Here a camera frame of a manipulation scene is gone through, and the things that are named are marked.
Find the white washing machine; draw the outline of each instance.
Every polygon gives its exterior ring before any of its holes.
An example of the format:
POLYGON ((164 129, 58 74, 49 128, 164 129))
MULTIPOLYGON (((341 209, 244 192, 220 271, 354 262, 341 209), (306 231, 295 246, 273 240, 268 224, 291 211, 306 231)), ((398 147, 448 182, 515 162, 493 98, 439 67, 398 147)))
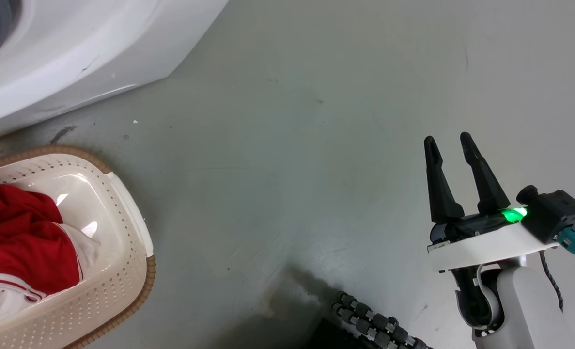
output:
POLYGON ((167 77, 227 0, 0 0, 0 135, 167 77))

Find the laundry basket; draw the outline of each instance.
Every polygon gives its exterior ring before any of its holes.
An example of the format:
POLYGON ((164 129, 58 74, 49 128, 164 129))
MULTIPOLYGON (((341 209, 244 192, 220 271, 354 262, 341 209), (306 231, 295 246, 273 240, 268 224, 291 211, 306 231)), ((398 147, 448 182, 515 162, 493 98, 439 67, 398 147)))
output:
POLYGON ((156 273, 152 240, 108 166, 77 148, 47 146, 0 159, 4 183, 52 197, 64 223, 100 248, 81 283, 0 323, 0 348, 81 348, 143 305, 156 273))

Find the woven trim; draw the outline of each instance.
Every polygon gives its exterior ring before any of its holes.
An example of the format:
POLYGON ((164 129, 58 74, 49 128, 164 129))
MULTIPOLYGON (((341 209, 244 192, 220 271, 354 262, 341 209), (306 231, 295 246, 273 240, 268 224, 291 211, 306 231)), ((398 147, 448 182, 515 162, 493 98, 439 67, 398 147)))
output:
POLYGON ((137 296, 137 298, 132 302, 126 309, 124 309, 121 313, 117 314, 115 317, 111 318, 111 320, 103 323, 100 327, 91 331, 90 333, 82 336, 73 342, 64 349, 81 349, 94 340, 100 338, 101 336, 106 335, 109 331, 114 329, 117 325, 124 322, 127 318, 132 316, 135 312, 141 308, 141 305, 145 303, 147 297, 150 295, 152 291, 152 287, 154 287, 154 279, 156 278, 156 258, 151 256, 147 258, 147 274, 145 274, 145 285, 143 285, 143 289, 141 293, 137 296))
POLYGON ((106 166, 106 164, 103 161, 101 161, 91 153, 86 152, 79 148, 74 148, 73 146, 64 146, 64 145, 43 146, 42 148, 27 150, 26 152, 11 155, 10 157, 0 158, 0 167, 11 165, 13 163, 17 163, 19 161, 23 161, 26 159, 39 157, 41 155, 49 155, 49 154, 74 155, 75 157, 85 159, 88 162, 92 163, 104 174, 112 172, 111 169, 108 166, 106 166))
MULTIPOLYGON (((18 153, 16 155, 11 155, 10 157, 0 158, 0 167, 11 165, 13 163, 17 163, 19 161, 23 161, 26 159, 31 159, 34 157, 39 157, 42 155, 49 155, 49 154, 69 154, 79 157, 81 159, 85 159, 86 161, 92 163, 95 167, 97 167, 102 173, 107 174, 112 172, 111 169, 100 159, 95 157, 89 152, 86 152, 79 148, 74 148, 73 146, 64 146, 64 145, 49 145, 44 146, 42 148, 36 148, 32 150, 28 150, 26 152, 18 153)), ((150 295, 152 291, 152 287, 154 287, 154 279, 156 278, 156 258, 154 256, 147 258, 147 272, 145 274, 145 283, 141 292, 135 298, 134 302, 132 302, 126 309, 122 312, 108 320, 107 322, 103 323, 94 331, 82 336, 78 340, 74 341, 71 344, 68 344, 65 349, 80 349, 89 345, 94 340, 104 336, 109 331, 115 328, 115 326, 119 325, 120 323, 124 322, 127 318, 132 316, 135 312, 141 308, 141 305, 145 303, 147 297, 150 295)))

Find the floor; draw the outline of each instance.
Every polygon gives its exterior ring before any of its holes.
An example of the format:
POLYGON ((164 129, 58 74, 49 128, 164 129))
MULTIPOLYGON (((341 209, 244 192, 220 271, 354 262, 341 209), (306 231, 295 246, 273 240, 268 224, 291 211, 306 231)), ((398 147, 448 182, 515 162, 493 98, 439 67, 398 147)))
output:
MULTIPOLYGON (((575 197, 575 1, 231 0, 169 78, 2 137, 0 156, 86 148, 146 218, 154 290, 93 349, 296 348, 338 289, 468 349, 454 282, 427 264, 422 153, 436 137, 476 211, 464 130, 512 201, 575 197)), ((575 260, 549 256, 575 331, 575 260)))

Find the green light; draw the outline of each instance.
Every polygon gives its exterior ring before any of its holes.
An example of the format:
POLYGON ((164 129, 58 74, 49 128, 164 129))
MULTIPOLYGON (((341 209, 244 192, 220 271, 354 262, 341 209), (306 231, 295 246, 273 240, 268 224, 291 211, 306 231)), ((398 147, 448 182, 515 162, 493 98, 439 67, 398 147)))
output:
POLYGON ((518 208, 512 208, 511 210, 502 210, 501 213, 503 216, 505 216, 507 221, 511 223, 516 223, 521 221, 522 218, 524 218, 524 216, 526 216, 528 212, 526 211, 526 208, 518 207, 518 208))

